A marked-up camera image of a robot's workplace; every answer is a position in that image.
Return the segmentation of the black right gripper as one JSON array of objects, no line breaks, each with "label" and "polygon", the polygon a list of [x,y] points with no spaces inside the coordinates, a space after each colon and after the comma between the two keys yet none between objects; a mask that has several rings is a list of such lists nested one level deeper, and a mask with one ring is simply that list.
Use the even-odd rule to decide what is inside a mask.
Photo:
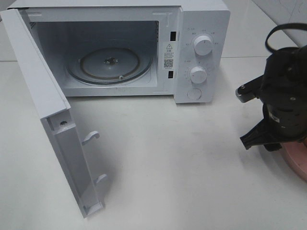
[{"label": "black right gripper", "polygon": [[260,126],[253,127],[240,137],[245,149],[263,145],[267,151],[278,151],[280,143],[303,141],[307,137],[306,108],[277,108],[269,104],[263,105],[264,119]]}]

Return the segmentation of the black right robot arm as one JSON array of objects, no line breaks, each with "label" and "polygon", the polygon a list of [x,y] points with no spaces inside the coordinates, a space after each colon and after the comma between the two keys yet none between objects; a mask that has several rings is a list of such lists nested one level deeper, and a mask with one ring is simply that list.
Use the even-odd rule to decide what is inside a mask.
[{"label": "black right robot arm", "polygon": [[307,48],[286,47],[274,51],[263,75],[241,85],[237,98],[246,103],[259,99],[263,119],[240,140],[246,149],[263,145],[268,151],[282,143],[307,137]]}]

